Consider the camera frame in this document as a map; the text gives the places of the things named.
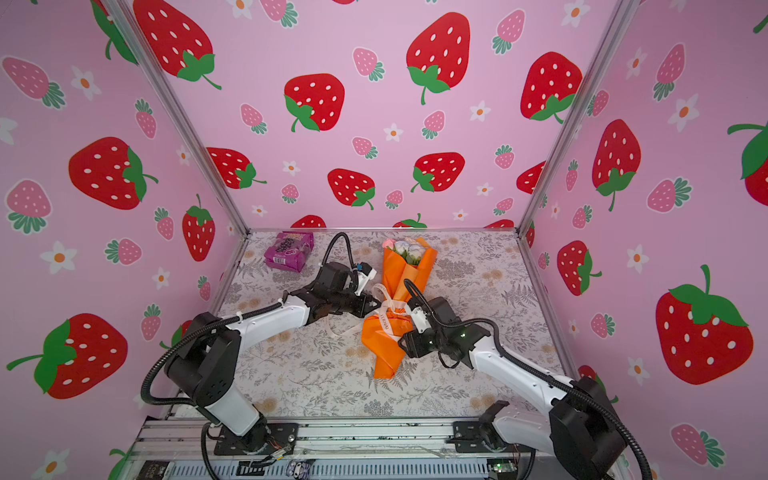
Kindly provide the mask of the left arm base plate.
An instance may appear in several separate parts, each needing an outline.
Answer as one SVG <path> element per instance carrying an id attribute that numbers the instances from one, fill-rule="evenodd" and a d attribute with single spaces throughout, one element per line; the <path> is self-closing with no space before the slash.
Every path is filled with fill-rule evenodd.
<path id="1" fill-rule="evenodd" d="M 214 447 L 218 456 L 266 457 L 290 455 L 298 438 L 298 423 L 257 423 L 245 435 L 235 435 L 222 426 Z"/>

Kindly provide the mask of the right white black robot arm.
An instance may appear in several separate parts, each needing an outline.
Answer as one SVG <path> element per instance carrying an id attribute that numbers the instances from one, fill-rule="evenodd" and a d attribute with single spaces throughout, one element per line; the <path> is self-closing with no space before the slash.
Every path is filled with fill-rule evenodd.
<path id="1" fill-rule="evenodd" d="M 523 397 L 547 419 L 549 431 L 540 449 L 552 453 L 571 477 L 602 479 L 625 450 L 635 456 L 643 479 L 653 477 L 638 441 L 595 380 L 554 375 L 507 351 L 495 322 L 463 321 L 443 297 L 428 301 L 414 296 L 408 312 L 415 329 L 399 340 L 406 354 L 447 356 L 456 366 L 485 373 Z"/>

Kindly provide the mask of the white printed ribbon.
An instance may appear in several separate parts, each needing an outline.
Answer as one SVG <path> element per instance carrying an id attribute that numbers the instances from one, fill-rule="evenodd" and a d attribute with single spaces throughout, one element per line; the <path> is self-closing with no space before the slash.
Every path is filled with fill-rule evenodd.
<path id="1" fill-rule="evenodd" d="M 402 334 L 395 333 L 394 321 L 404 320 L 407 327 L 413 328 L 410 318 L 411 307 L 406 302 L 392 299 L 388 290 L 381 283 L 375 284 L 371 293 L 375 300 L 381 302 L 381 305 L 372 312 L 372 315 L 378 319 L 379 326 L 389 338 L 399 341 Z"/>

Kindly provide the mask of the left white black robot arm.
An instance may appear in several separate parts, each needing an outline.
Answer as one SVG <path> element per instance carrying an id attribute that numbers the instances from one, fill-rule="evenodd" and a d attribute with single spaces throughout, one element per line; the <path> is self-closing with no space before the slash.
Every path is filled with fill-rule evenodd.
<path id="1" fill-rule="evenodd" d="M 279 301 L 262 309 L 229 318 L 209 312 L 197 315 L 181 340 L 150 368 L 141 385 L 143 402 L 192 406 L 240 449 L 261 450 L 269 442 L 268 423 L 234 385 L 240 354 L 328 315 L 370 316 L 380 306 L 365 290 L 375 276 L 376 270 L 365 262 L 353 267 L 329 262 L 308 285 L 284 292 Z"/>

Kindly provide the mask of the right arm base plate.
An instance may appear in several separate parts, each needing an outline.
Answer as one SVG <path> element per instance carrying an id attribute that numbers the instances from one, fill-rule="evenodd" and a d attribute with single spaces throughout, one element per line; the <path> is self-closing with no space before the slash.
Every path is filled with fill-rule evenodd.
<path id="1" fill-rule="evenodd" d="M 445 441 L 454 445 L 458 453 L 531 453 L 531 447 L 509 443 L 493 429 L 490 423 L 479 420 L 456 421 L 452 435 Z"/>

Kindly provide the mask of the purple snack packet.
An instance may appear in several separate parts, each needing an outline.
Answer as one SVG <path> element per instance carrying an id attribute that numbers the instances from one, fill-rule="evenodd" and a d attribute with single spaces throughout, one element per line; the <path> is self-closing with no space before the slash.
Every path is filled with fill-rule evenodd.
<path id="1" fill-rule="evenodd" d="M 270 268 L 300 273 L 313 249 L 312 233 L 284 231 L 265 251 L 264 262 Z"/>

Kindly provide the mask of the white fake rose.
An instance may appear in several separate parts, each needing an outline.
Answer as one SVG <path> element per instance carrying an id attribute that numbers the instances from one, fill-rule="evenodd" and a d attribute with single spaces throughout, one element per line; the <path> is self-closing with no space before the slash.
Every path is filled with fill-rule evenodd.
<path id="1" fill-rule="evenodd" d="M 408 241 L 399 240 L 395 242 L 393 250 L 401 256 L 406 256 L 409 253 L 410 246 L 411 244 Z"/>

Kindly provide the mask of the aluminium frame rail base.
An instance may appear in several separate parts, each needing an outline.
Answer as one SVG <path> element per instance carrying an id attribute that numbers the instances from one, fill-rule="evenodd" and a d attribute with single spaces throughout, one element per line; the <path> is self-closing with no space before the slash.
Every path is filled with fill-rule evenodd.
<path id="1" fill-rule="evenodd" d="M 279 418 L 298 423 L 288 455 L 218 456 L 220 430 L 199 418 L 148 420 L 124 458 L 119 479 L 567 479 L 540 449 L 538 422 L 514 419 L 515 440 L 531 453 L 458 453 L 445 441 L 456 421 L 478 418 Z"/>

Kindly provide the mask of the orange wrapping paper sheet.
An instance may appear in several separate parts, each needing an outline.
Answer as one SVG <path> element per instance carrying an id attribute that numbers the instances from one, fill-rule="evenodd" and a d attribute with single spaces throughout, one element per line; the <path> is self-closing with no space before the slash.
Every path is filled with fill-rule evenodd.
<path id="1" fill-rule="evenodd" d="M 406 356 L 398 341 L 416 329 L 411 319 L 412 308 L 408 305 L 411 295 L 405 282 L 409 280 L 424 290 L 438 252 L 422 238 L 388 239 L 382 248 L 382 278 L 372 288 L 374 298 L 381 305 L 365 318 L 361 340 L 376 357 L 373 378 L 390 380 Z"/>

